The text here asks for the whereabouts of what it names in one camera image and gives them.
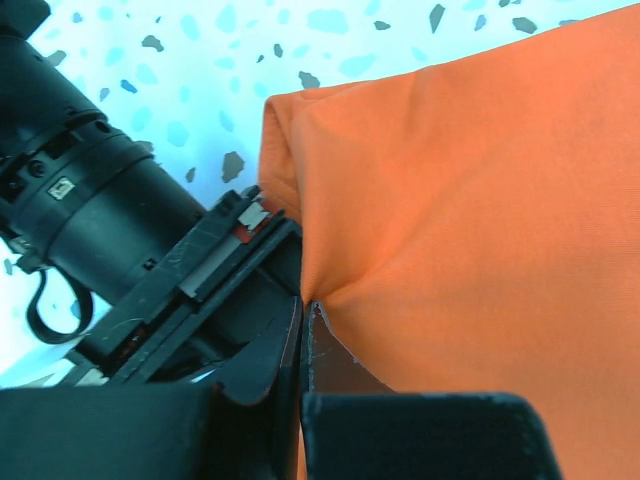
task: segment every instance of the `cloth fold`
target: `cloth fold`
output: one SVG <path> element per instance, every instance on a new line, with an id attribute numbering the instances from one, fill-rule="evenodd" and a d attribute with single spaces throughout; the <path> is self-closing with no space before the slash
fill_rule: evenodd
<path id="1" fill-rule="evenodd" d="M 275 96 L 302 294 L 398 391 L 506 391 L 568 479 L 640 478 L 640 6 Z"/>

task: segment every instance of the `black cylinder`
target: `black cylinder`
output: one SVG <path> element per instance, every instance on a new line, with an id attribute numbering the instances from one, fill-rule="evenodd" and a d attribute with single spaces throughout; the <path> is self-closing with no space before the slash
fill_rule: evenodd
<path id="1" fill-rule="evenodd" d="M 27 42 L 0 32 L 0 228 L 116 303 L 204 208 Z"/>

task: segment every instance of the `speckled tabletop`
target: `speckled tabletop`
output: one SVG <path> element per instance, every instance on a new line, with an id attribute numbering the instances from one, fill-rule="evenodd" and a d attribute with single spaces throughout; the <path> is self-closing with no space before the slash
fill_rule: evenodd
<path id="1" fill-rule="evenodd" d="M 51 0 L 31 43 L 209 207 L 256 182 L 270 95 L 372 80 L 476 54 L 630 0 Z M 0 245 L 0 386 L 70 346 L 29 333 L 37 279 Z M 68 329 L 74 299 L 51 275 L 40 312 Z M 98 299 L 97 316 L 108 306 Z"/>

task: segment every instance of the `orange cloth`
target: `orange cloth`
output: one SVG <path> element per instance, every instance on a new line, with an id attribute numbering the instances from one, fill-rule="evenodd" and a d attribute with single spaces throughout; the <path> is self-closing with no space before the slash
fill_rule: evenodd
<path id="1" fill-rule="evenodd" d="M 640 6 L 268 101 L 302 292 L 399 391 L 509 391 L 566 478 L 640 479 Z"/>

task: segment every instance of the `orange fabric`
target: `orange fabric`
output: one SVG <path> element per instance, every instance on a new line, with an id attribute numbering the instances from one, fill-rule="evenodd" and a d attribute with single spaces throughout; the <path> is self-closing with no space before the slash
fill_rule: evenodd
<path id="1" fill-rule="evenodd" d="M 568 479 L 640 478 L 640 6 L 269 100 L 302 291 L 399 391 L 509 391 Z"/>

